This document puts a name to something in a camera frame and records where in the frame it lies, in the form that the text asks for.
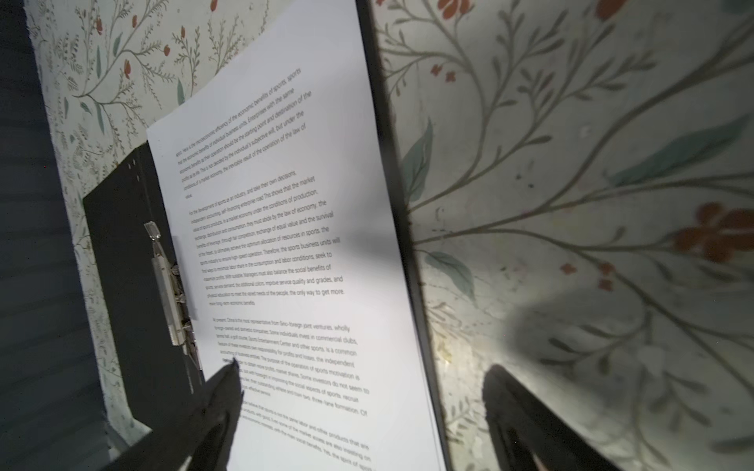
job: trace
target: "red flower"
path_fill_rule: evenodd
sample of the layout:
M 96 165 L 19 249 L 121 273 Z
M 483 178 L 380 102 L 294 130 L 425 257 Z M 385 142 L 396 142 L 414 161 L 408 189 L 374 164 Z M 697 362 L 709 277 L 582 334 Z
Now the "red flower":
M 595 15 L 602 21 L 612 18 L 627 0 L 599 0 Z
M 730 260 L 736 250 L 754 250 L 754 210 L 736 209 L 723 214 L 724 211 L 720 203 L 699 206 L 696 213 L 699 225 L 676 234 L 676 250 L 688 252 L 701 245 L 704 258 L 715 263 Z
M 602 291 L 612 292 L 612 281 L 602 278 L 599 281 L 599 285 L 597 285 L 597 288 L 600 288 Z
M 603 263 L 599 264 L 598 268 L 599 268 L 599 271 L 602 272 L 602 275 L 604 277 L 609 277 L 610 273 L 612 273 L 612 272 L 615 271 L 615 267 L 613 266 L 613 264 L 612 263 L 608 263 L 606 261 L 604 261 Z
M 443 11 L 443 18 L 450 20 L 459 11 L 461 12 L 461 16 L 464 16 L 466 13 L 468 13 L 471 10 L 471 1 L 439 0 L 437 2 L 437 9 Z
M 570 263 L 566 263 L 565 265 L 563 265 L 562 267 L 560 267 L 560 270 L 563 273 L 565 273 L 566 275 L 570 275 L 570 274 L 576 273 L 576 271 L 577 271 L 576 267 L 574 267 Z

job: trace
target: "metal binder mechanism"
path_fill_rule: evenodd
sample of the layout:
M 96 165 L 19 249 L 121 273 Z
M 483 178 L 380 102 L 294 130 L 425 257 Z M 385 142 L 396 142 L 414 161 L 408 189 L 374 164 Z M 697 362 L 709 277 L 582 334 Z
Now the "metal binder mechanism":
M 157 225 L 150 221 L 144 224 L 144 228 L 152 239 L 152 250 L 154 252 L 152 267 L 155 269 L 155 278 L 160 290 L 162 310 L 165 312 L 170 340 L 173 345 L 180 346 L 183 353 L 191 359 L 196 368 L 201 370 L 194 330 L 186 308 L 186 297 L 183 292 L 178 265 L 170 266 L 160 243 L 160 229 Z

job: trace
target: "floral tablecloth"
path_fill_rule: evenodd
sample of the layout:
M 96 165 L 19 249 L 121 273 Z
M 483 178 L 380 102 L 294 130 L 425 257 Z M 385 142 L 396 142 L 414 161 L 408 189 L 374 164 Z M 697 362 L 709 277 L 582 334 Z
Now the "floral tablecloth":
M 26 0 L 107 412 L 132 442 L 81 198 L 288 3 Z M 754 0 L 372 7 L 457 469 L 497 469 L 496 362 L 625 469 L 751 469 Z

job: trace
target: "printed page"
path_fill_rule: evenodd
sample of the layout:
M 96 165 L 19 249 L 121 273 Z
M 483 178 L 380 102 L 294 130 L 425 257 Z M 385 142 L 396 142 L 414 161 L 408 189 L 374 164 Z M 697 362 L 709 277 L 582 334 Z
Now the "printed page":
M 228 469 L 445 469 L 354 0 L 298 0 L 148 130 Z

